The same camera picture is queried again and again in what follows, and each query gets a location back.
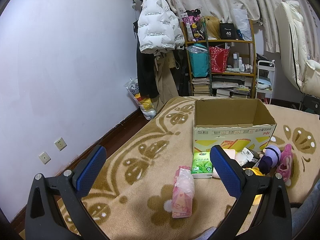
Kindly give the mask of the stack of books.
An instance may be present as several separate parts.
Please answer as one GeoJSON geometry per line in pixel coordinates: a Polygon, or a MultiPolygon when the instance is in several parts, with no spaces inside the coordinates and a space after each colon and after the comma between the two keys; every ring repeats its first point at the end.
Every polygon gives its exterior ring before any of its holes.
{"type": "Polygon", "coordinates": [[[210,96],[210,80],[208,77],[193,78],[193,96],[210,96]]]}

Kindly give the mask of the beige trench coat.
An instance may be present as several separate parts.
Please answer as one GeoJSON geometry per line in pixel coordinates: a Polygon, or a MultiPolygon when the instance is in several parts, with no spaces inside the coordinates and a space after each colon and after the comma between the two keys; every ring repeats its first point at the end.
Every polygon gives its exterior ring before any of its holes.
{"type": "Polygon", "coordinates": [[[158,55],[155,58],[155,80],[158,89],[158,95],[151,99],[157,112],[170,99],[178,96],[177,87],[171,73],[171,68],[176,68],[176,61],[172,51],[158,55]]]}

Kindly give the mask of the lower wall socket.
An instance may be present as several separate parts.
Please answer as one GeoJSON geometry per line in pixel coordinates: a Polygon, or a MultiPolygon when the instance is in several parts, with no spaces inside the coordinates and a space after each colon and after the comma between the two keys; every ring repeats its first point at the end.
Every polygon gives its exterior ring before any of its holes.
{"type": "Polygon", "coordinates": [[[43,162],[44,165],[46,165],[51,160],[51,157],[47,152],[44,151],[39,155],[39,159],[43,162]]]}

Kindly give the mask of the purple haired plush doll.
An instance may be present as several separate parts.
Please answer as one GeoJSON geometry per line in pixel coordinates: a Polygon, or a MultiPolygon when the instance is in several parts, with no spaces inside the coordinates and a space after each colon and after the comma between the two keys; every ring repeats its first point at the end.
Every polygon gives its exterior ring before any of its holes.
{"type": "Polygon", "coordinates": [[[277,146],[270,145],[264,148],[265,152],[260,158],[257,168],[263,174],[269,174],[272,168],[275,168],[280,163],[281,151],[277,146]]]}

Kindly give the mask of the white fluffy plush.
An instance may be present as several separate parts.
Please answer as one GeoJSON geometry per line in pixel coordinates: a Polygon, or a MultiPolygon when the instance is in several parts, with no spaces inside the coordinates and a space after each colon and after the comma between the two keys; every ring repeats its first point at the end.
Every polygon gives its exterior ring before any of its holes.
{"type": "Polygon", "coordinates": [[[243,168],[246,168],[247,164],[249,162],[248,155],[243,153],[243,152],[237,152],[236,155],[235,155],[235,160],[243,168]]]}

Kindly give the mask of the black box with 40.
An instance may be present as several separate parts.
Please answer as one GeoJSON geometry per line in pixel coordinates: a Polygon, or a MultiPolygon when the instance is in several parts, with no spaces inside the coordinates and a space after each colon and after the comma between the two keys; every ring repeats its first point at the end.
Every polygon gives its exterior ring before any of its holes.
{"type": "Polygon", "coordinates": [[[232,23],[220,23],[220,36],[222,40],[235,40],[235,27],[232,23]]]}

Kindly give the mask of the floral curtain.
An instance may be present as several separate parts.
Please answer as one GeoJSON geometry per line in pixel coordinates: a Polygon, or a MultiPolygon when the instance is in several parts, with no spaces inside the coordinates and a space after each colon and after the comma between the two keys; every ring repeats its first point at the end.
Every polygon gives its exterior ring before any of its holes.
{"type": "Polygon", "coordinates": [[[297,1],[304,18],[307,55],[319,60],[319,19],[308,0],[171,0],[178,14],[186,10],[200,9],[203,16],[215,16],[223,22],[231,22],[232,9],[247,10],[248,18],[260,22],[264,31],[264,49],[270,53],[280,51],[278,27],[274,16],[281,2],[297,1]]]}

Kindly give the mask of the cardboard box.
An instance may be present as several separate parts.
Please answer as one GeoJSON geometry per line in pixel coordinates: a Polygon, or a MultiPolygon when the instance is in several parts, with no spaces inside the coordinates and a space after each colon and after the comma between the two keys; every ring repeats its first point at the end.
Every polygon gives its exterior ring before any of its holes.
{"type": "Polygon", "coordinates": [[[240,152],[262,151],[277,123],[258,99],[207,99],[194,103],[193,152],[219,145],[240,152]]]}

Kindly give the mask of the teal gift bag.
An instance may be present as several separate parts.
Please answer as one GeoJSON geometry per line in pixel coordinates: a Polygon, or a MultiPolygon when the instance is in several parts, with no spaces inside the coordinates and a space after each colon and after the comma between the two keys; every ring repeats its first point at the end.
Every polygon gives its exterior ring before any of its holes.
{"type": "Polygon", "coordinates": [[[208,49],[196,43],[188,46],[191,70],[194,77],[206,77],[209,74],[208,49]]]}

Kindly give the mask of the pink plush toy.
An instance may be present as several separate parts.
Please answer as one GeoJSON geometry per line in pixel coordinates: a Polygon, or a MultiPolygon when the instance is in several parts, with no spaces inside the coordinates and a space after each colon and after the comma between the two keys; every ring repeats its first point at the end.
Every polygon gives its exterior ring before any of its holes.
{"type": "Polygon", "coordinates": [[[291,186],[291,172],[293,167],[292,145],[286,144],[281,152],[281,158],[276,172],[282,176],[286,186],[291,186]]]}

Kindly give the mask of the upper wall socket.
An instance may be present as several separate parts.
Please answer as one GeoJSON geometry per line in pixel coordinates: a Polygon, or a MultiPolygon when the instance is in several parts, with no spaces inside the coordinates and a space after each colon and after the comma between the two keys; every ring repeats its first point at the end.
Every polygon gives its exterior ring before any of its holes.
{"type": "Polygon", "coordinates": [[[63,150],[64,148],[67,147],[67,144],[66,142],[64,141],[64,139],[62,137],[60,137],[59,139],[57,139],[55,142],[54,142],[55,146],[57,147],[57,149],[59,151],[63,150]]]}

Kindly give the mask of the yellow plush toy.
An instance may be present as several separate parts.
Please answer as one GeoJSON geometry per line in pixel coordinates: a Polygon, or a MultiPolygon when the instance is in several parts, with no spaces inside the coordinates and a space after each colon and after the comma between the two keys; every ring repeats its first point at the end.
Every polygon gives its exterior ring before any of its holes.
{"type": "MultiPolygon", "coordinates": [[[[258,167],[252,167],[252,168],[246,168],[245,169],[245,173],[249,176],[249,172],[252,172],[253,176],[254,176],[254,181],[255,183],[259,183],[259,179],[264,177],[265,175],[260,171],[260,169],[258,167]]],[[[262,194],[256,194],[253,200],[252,205],[253,206],[258,206],[261,199],[262,199],[262,194]]]]}

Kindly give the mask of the green tissue pack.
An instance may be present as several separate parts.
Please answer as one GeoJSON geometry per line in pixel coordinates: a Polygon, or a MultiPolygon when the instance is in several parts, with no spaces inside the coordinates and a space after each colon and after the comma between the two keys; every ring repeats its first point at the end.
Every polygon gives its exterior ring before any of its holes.
{"type": "Polygon", "coordinates": [[[194,179],[213,177],[213,165],[210,161],[209,152],[196,152],[193,154],[191,174],[194,179]]]}

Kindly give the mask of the white puffer jacket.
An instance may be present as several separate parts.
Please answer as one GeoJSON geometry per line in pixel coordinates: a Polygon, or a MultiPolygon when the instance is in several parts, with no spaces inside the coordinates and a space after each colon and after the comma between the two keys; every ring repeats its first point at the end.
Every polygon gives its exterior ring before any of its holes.
{"type": "Polygon", "coordinates": [[[141,53],[157,55],[184,46],[180,20],[167,0],[143,0],[137,25],[141,53]]]}

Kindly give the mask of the white rolling cart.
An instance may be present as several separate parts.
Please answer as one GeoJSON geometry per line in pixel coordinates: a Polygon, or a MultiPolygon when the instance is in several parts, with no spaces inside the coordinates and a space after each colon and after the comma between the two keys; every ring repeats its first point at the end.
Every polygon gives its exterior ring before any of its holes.
{"type": "Polygon", "coordinates": [[[259,60],[255,82],[255,97],[265,104],[270,104],[273,95],[275,60],[259,60]]]}

